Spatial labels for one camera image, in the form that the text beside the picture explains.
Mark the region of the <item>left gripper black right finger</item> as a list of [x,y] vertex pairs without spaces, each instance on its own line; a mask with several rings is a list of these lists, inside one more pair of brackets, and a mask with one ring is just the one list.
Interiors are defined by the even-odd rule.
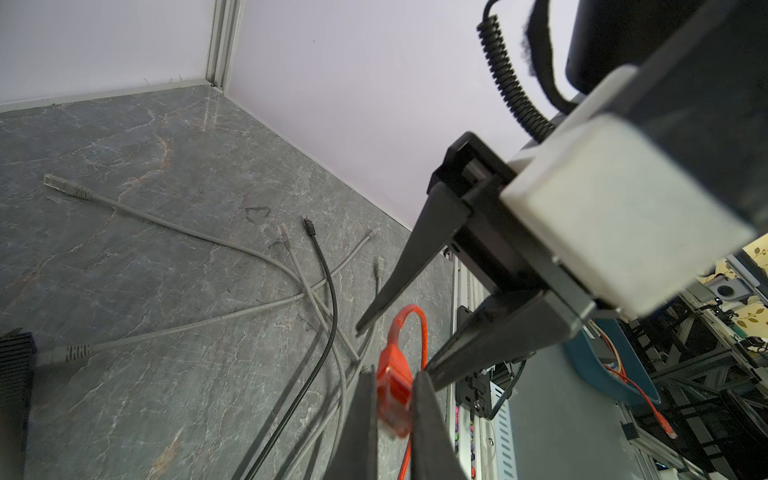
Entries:
[[448,430],[439,411],[429,375],[418,372],[413,384],[411,411],[411,478],[465,480]]

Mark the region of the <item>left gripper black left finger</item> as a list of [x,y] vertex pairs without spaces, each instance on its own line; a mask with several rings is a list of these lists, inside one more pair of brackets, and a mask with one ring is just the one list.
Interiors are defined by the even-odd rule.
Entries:
[[323,476],[329,480],[376,480],[378,425],[375,373],[361,371],[338,447]]

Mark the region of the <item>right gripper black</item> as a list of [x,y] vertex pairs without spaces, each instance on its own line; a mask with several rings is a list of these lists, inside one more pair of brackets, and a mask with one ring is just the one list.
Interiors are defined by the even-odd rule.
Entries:
[[356,324],[363,335],[445,247],[489,292],[429,360],[433,387],[564,343],[596,301],[500,198],[516,174],[476,134],[451,144],[390,277]]

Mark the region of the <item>black network switch box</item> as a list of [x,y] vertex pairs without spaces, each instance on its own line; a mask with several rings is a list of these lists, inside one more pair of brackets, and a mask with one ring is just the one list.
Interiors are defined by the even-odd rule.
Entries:
[[1,478],[22,479],[37,348],[20,328],[1,335]]

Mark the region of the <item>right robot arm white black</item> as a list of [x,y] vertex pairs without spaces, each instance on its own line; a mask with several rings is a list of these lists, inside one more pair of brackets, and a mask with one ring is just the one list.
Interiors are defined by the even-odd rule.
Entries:
[[543,2],[530,61],[560,118],[523,93],[498,19],[478,27],[497,88],[532,144],[503,160],[467,132],[434,171],[401,257],[356,326],[370,331],[443,249],[489,291],[426,367],[442,389],[642,316],[767,231],[767,5],[584,1],[559,101]]

